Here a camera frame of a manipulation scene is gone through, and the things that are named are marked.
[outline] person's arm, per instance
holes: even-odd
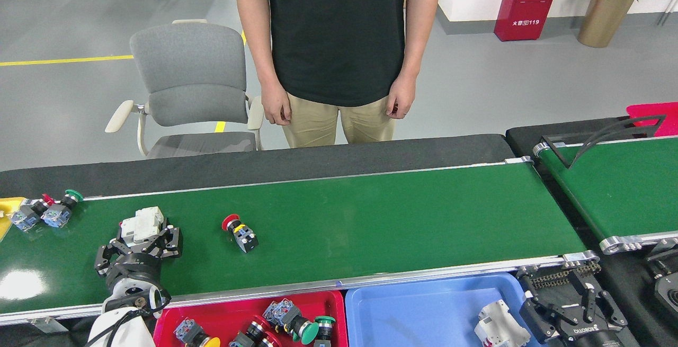
[[[290,124],[290,99],[278,81],[271,55],[271,9],[269,0],[237,0],[240,21],[249,50],[252,52],[257,77],[261,82],[261,103],[271,124]]]
[[[426,42],[431,34],[438,0],[407,0],[405,14],[405,59],[388,93],[386,114],[402,119],[414,102],[417,76]]]

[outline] chain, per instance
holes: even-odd
[[[588,277],[588,275],[598,274],[601,271],[601,267],[598,265],[598,263],[589,261],[586,263],[586,265],[580,266],[574,270],[576,270],[583,277]],[[530,279],[530,281],[532,282],[535,289],[542,289],[544,287],[554,287],[569,283],[567,275],[569,275],[569,271],[557,272],[555,274],[536,277]]]

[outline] black cable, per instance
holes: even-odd
[[[116,323],[113,323],[111,326],[107,327],[105,330],[97,334],[97,336],[93,337],[87,344],[84,345],[84,347],[92,347],[92,344],[94,344],[97,340],[101,339],[107,333],[111,333],[111,337],[109,337],[109,340],[106,344],[107,347],[111,347],[111,344],[113,342],[113,337],[115,336],[115,333],[118,331],[118,329],[124,325],[125,323],[131,321],[132,319],[136,318],[137,316],[147,316],[147,315],[152,315],[154,313],[157,313],[158,311],[162,311],[163,308],[165,308],[168,304],[170,304],[169,300],[166,301],[164,304],[156,308],[155,310],[146,310],[146,309],[140,309],[140,310],[133,310],[133,311],[128,311],[123,315]]]

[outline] person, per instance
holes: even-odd
[[[266,119],[290,147],[386,141],[412,106],[438,0],[237,0]]]

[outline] gripper logo text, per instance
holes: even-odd
[[[600,329],[598,328],[598,325],[594,323],[593,327],[575,328],[573,331],[574,333],[590,333],[590,332],[599,332]]]

